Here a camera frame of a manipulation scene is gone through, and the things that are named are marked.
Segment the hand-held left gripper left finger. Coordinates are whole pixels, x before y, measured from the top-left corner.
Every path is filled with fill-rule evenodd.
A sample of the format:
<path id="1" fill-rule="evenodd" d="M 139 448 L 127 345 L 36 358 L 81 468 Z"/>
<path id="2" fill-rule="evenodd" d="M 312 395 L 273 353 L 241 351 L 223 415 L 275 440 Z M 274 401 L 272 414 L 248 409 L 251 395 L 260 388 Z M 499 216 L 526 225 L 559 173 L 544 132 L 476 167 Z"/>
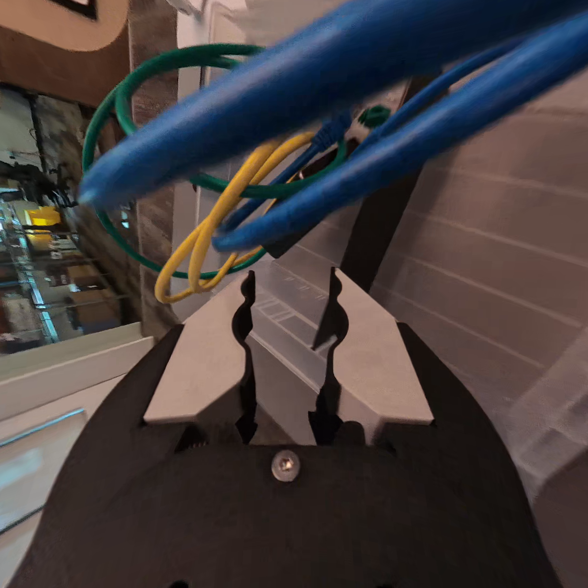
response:
<path id="1" fill-rule="evenodd" d="M 247 337 L 256 279 L 237 277 L 183 323 L 181 334 L 144 414 L 149 424 L 187 423 L 205 440 L 254 438 L 256 382 Z"/>

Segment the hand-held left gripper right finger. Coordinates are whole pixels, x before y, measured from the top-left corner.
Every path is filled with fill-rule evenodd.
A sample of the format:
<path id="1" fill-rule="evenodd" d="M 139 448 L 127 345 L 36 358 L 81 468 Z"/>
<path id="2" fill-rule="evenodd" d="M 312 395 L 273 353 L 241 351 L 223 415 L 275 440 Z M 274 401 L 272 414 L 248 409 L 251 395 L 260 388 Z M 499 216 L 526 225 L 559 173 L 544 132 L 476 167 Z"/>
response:
<path id="1" fill-rule="evenodd" d="M 358 423 L 374 445 L 389 424 L 429 426 L 434 417 L 396 319 L 341 269 L 331 268 L 312 344 L 327 349 L 324 383 L 308 419 L 317 445 Z"/>

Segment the black network switch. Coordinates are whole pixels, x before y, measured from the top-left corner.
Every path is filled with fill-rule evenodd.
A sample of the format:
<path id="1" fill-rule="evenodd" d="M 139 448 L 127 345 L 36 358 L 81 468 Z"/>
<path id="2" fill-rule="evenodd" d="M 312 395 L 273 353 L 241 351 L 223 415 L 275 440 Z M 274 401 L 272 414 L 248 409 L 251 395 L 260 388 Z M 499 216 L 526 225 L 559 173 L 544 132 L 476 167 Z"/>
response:
<path id="1" fill-rule="evenodd" d="M 333 169 L 337 168 L 341 165 L 342 161 L 348 158 L 359 146 L 360 141 L 355 138 L 349 138 L 344 140 L 345 152 L 344 155 L 339 157 L 338 149 L 330 151 L 312 163 L 307 164 L 303 167 L 297 175 L 294 176 L 294 182 L 301 182 L 303 180 L 317 180 L 319 175 L 326 172 L 327 174 L 330 173 Z M 287 253 L 293 246 L 300 242 L 310 231 L 312 231 L 319 222 L 316 222 L 310 225 L 308 228 L 303 229 L 301 231 L 297 231 L 295 233 L 290 233 L 286 235 L 284 238 L 269 243 L 267 245 L 263 245 L 263 248 L 266 252 L 271 255 L 274 259 L 278 259 Z"/>

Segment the clear plastic box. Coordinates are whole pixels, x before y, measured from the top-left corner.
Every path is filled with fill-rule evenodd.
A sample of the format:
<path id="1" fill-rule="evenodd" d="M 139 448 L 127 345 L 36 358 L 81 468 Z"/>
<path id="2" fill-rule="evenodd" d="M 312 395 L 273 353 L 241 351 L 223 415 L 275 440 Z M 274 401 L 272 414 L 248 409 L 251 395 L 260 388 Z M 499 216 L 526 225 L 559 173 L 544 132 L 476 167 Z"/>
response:
<path id="1" fill-rule="evenodd" d="M 491 417 L 587 587 L 587 69 L 425 166 L 371 296 Z"/>

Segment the wooden display board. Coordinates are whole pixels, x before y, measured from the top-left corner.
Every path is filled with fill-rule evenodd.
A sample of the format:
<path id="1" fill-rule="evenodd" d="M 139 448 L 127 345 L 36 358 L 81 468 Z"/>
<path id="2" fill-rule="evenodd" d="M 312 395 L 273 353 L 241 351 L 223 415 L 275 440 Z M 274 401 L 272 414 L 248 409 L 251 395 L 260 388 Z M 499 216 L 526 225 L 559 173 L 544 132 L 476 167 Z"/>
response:
<path id="1" fill-rule="evenodd" d="M 1 26 L 74 52 L 110 45 L 128 21 L 129 1 L 1 1 Z"/>

